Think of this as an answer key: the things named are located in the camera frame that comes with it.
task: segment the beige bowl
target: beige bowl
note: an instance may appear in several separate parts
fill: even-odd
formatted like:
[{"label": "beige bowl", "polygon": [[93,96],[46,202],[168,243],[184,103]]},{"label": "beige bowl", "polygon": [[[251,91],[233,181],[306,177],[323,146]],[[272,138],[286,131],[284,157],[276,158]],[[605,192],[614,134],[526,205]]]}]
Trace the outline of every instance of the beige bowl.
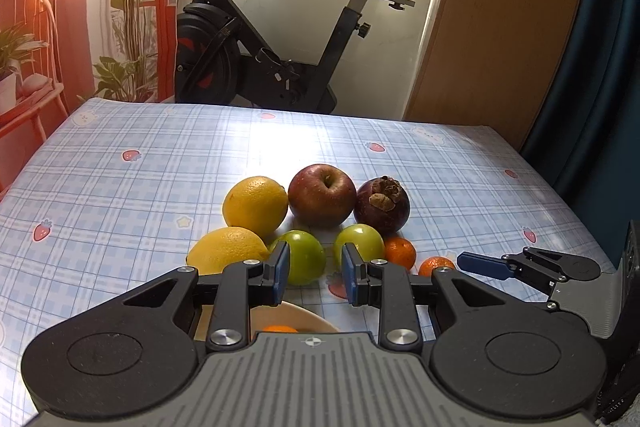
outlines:
[{"label": "beige bowl", "polygon": [[[207,327],[209,326],[212,310],[213,306],[202,307],[202,315],[194,336],[195,340],[203,341],[207,336]],[[256,331],[274,325],[289,326],[301,333],[338,333],[340,331],[319,315],[288,302],[283,302],[276,307],[258,306],[251,310],[252,338]]]}]

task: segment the plaid tablecloth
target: plaid tablecloth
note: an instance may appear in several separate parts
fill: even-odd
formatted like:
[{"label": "plaid tablecloth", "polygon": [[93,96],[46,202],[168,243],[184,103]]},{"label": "plaid tablecloth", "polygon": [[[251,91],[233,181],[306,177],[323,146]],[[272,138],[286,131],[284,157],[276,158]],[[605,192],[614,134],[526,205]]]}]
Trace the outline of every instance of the plaid tablecloth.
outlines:
[{"label": "plaid tablecloth", "polygon": [[[200,237],[225,226],[222,201],[242,178],[260,174],[287,187],[317,162],[347,172],[356,187],[384,174],[400,180],[412,205],[401,235],[418,251],[417,266],[432,255],[499,256],[536,245],[612,271],[566,204],[487,127],[93,99],[53,133],[0,203],[0,425],[34,414],[19,367],[35,335],[183,265]],[[300,225],[287,216],[279,232],[292,228]],[[342,330],[377,335],[376,309],[334,295],[338,230],[310,231],[328,247],[327,274],[287,289],[285,299]],[[546,299],[515,280],[489,283]],[[426,310],[418,314],[432,337]]]}]

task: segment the yellow lemon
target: yellow lemon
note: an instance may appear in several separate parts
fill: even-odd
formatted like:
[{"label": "yellow lemon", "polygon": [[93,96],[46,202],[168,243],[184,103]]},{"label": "yellow lemon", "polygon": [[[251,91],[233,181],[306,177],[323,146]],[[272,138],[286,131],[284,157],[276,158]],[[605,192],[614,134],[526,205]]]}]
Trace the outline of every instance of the yellow lemon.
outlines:
[{"label": "yellow lemon", "polygon": [[222,203],[222,215],[230,227],[243,227],[264,237],[283,222],[288,204],[283,186],[265,176],[252,176],[231,188]]},{"label": "yellow lemon", "polygon": [[258,259],[265,261],[269,251],[254,232],[240,227],[226,227],[204,235],[187,254],[187,264],[200,275],[221,273],[226,265]]}]

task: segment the chair backrest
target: chair backrest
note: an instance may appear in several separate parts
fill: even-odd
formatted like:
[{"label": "chair backrest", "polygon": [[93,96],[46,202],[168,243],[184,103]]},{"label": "chair backrest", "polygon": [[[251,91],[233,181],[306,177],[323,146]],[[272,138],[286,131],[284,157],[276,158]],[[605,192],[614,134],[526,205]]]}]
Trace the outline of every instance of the chair backrest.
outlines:
[{"label": "chair backrest", "polygon": [[24,24],[25,32],[33,33],[35,40],[49,44],[31,52],[33,61],[22,65],[22,77],[40,73],[62,82],[58,29],[49,0],[0,0],[0,28],[18,23]]}]

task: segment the chair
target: chair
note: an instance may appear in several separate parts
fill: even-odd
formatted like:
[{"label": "chair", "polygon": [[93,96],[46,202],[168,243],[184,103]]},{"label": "chair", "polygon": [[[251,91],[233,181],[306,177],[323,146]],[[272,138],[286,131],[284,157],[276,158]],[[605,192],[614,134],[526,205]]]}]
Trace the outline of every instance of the chair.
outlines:
[{"label": "chair", "polygon": [[[21,66],[23,78],[32,73],[40,73],[52,80],[50,88],[41,89],[34,95],[21,100],[0,118],[0,138],[9,134],[21,124],[31,121],[33,132],[39,142],[44,143],[47,135],[40,121],[42,108],[53,102],[68,117],[68,105],[64,98],[62,75],[60,73],[60,52],[58,50],[58,29],[49,0],[0,0],[0,27],[24,23],[26,32],[33,33],[35,40],[45,41],[47,48],[31,52],[31,62]],[[6,193],[0,180],[0,200]]]}]

